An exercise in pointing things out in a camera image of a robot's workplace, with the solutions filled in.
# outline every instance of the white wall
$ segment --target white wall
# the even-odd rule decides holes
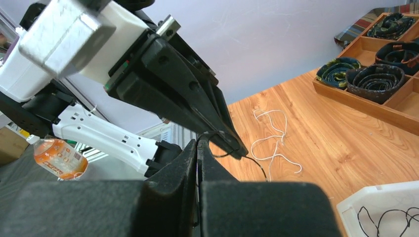
[[[35,0],[1,0],[18,23]],[[155,21],[173,15],[180,35],[217,73],[227,103],[292,79],[336,57],[333,37],[369,10],[406,0],[156,0]],[[106,96],[92,81],[73,79],[113,123],[139,132],[157,116]]]

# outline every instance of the bottle label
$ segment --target bottle label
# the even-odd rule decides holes
[[[46,151],[36,155],[35,161],[61,179],[76,178],[86,170],[87,159],[63,140],[54,139],[53,144],[44,142],[39,148]]]

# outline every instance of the tabletop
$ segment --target tabletop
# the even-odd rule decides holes
[[[288,119],[284,145],[278,152],[299,167],[276,157],[272,181],[302,181],[320,186],[329,197],[341,232],[345,230],[336,205],[365,186],[419,179],[419,137],[318,95],[312,85],[317,70],[271,87],[228,106],[234,127],[250,151],[254,141],[275,131],[267,116],[256,120],[254,110],[282,110]],[[273,125],[285,129],[281,112],[271,112]],[[259,158],[274,153],[278,138],[254,147]],[[225,152],[211,146],[214,155]],[[240,181],[264,181],[251,160],[232,157],[219,162]],[[270,160],[259,161],[266,173]]]

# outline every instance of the orange beverage bottle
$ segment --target orange beverage bottle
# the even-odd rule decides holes
[[[63,180],[74,179],[87,168],[87,159],[61,139],[31,135],[27,141],[34,145],[36,163]]]

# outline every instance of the rolled necktie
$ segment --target rolled necktie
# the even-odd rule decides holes
[[[380,39],[397,40],[415,22],[413,17],[403,16],[401,13],[392,13],[377,24],[368,32],[367,36]]]
[[[376,53],[377,64],[397,66],[408,75],[419,71],[419,44],[414,42],[393,42],[384,45]]]
[[[388,100],[405,82],[405,73],[396,66],[374,64],[346,72],[348,92],[379,104]]]
[[[361,68],[361,63],[348,57],[335,58],[323,65],[316,74],[318,81],[339,88],[346,88],[345,74],[348,70]]]

